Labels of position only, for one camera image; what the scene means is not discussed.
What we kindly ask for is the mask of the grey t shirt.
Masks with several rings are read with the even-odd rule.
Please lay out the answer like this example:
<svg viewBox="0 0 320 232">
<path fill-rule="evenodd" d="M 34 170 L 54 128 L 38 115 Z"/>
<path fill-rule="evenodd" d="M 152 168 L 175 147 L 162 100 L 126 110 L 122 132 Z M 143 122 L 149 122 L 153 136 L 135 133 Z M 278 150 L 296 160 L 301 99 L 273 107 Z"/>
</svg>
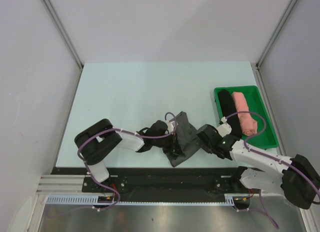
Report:
<svg viewBox="0 0 320 232">
<path fill-rule="evenodd" d="M 175 131 L 175 138 L 178 140 L 185 157 L 167 157 L 171 166 L 174 168 L 191 158 L 200 149 L 200 147 L 197 145 L 197 141 L 199 140 L 198 136 L 196 135 L 197 129 L 191 123 L 189 123 L 187 113 L 181 111 L 176 116 L 176 120 L 178 126 Z"/>
</svg>

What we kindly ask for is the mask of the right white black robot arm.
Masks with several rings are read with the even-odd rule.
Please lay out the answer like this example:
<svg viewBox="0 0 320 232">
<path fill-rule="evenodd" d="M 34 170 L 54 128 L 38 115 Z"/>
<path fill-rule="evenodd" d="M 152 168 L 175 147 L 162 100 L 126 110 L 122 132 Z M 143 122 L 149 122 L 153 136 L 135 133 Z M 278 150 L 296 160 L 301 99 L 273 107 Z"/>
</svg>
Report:
<svg viewBox="0 0 320 232">
<path fill-rule="evenodd" d="M 242 193 L 248 188 L 279 194 L 304 210 L 317 204 L 320 176 L 306 157 L 275 155 L 247 144 L 229 132 L 223 125 L 215 128 L 205 124 L 196 135 L 200 147 L 208 154 L 247 165 L 239 167 L 230 180 L 235 192 Z"/>
</svg>

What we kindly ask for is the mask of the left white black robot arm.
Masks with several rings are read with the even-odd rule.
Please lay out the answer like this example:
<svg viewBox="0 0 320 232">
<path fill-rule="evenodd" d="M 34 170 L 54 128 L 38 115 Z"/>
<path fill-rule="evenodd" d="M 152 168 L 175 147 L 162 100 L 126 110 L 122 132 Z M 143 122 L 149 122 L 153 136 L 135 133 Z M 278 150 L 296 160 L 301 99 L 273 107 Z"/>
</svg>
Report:
<svg viewBox="0 0 320 232">
<path fill-rule="evenodd" d="M 93 186 L 105 192 L 110 188 L 111 180 L 104 159 L 116 148 L 143 153 L 158 147 L 174 159 L 184 156 L 178 142 L 177 126 L 174 120 L 158 120 L 151 127 L 130 132 L 114 128 L 110 120 L 104 118 L 79 133 L 74 143 L 78 148 L 77 155 L 88 168 L 88 174 L 94 178 Z"/>
</svg>

